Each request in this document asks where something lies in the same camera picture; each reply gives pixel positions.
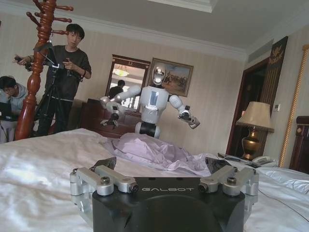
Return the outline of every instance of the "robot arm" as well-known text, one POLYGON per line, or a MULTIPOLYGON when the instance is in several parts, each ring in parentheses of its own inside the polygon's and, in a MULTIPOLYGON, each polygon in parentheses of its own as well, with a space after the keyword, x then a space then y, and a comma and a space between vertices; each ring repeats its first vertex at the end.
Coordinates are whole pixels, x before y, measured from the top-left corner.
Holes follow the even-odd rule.
POLYGON ((199 120, 192 116, 190 113, 190 107, 188 105, 183 105, 182 100, 177 95, 172 95, 169 98, 169 103, 178 110, 178 118, 189 124, 192 129, 199 126, 199 120))
POLYGON ((101 121, 101 125, 113 125, 114 128, 118 126, 117 120, 119 117, 125 114, 126 108, 121 105, 121 101, 134 97, 140 93, 139 86, 130 87, 127 92, 117 94, 114 98, 109 99, 108 97, 102 97, 100 103, 104 109, 110 112, 112 115, 110 119, 101 121))

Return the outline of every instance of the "wooden mirror frame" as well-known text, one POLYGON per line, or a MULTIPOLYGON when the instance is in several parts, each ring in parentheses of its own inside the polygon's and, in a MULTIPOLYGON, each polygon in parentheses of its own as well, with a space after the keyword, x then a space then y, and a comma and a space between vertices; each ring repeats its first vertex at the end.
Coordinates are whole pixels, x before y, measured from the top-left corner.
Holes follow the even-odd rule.
POLYGON ((143 77, 143 82, 141 84, 141 88, 145 87, 148 70, 150 68, 150 61, 141 60, 141 59, 134 59, 134 58, 130 58, 130 57, 123 57, 123 56, 113 54, 112 55, 111 71, 110 71, 110 76, 109 76, 107 87, 106 87, 105 96, 108 95, 110 87, 111 87, 112 71, 114 70, 115 64, 121 64, 121 65, 131 66, 131 67, 134 67, 134 68, 144 69, 145 73, 144 73, 144 77, 143 77))

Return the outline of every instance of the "crown molding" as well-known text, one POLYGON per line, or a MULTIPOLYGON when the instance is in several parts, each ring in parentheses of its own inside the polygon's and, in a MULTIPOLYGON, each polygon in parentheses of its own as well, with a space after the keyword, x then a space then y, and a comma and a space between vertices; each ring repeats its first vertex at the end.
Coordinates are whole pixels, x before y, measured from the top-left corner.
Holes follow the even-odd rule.
POLYGON ((290 17, 282 20, 279 24, 252 43, 246 50, 247 54, 255 52, 257 49, 273 40, 276 43, 285 36, 289 36, 309 23, 309 2, 302 5, 298 11, 290 17))
POLYGON ((162 4, 183 7, 196 11, 211 13, 218 0, 147 0, 162 4))
MULTIPOLYGON (((0 12, 27 17, 27 11, 35 12, 38 11, 38 9, 35 6, 32 7, 21 3, 0 0, 0 12)), ((146 41, 149 43, 167 45, 203 54, 235 59, 242 62, 245 62, 245 60, 247 59, 247 54, 244 49, 219 43, 212 43, 169 33, 98 20, 94 18, 70 14, 60 10, 57 10, 55 16, 69 17, 74 23, 78 23, 83 26, 84 29, 101 32, 103 34, 118 35, 130 39, 146 41)))

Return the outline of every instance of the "eyeglasses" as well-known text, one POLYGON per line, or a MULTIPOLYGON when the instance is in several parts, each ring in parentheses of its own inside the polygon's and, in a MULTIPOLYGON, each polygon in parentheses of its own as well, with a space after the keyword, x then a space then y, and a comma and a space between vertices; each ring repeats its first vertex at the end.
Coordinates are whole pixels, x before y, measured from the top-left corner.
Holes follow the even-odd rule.
POLYGON ((14 88, 4 88, 3 89, 3 92, 5 92, 5 93, 9 93, 9 92, 11 92, 12 90, 14 90, 14 88))

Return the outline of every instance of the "mirror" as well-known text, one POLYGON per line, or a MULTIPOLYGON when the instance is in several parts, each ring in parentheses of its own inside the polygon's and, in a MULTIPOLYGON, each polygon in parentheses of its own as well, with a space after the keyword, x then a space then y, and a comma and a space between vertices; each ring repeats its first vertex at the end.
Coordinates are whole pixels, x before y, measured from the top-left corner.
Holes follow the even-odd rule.
MULTIPOLYGON (((139 85, 143 88, 150 66, 149 61, 134 58, 112 56, 112 67, 106 88, 105 96, 113 98, 120 92, 126 92, 131 86, 139 85)), ((121 104, 130 111, 138 111, 140 94, 132 98, 127 98, 121 104)))

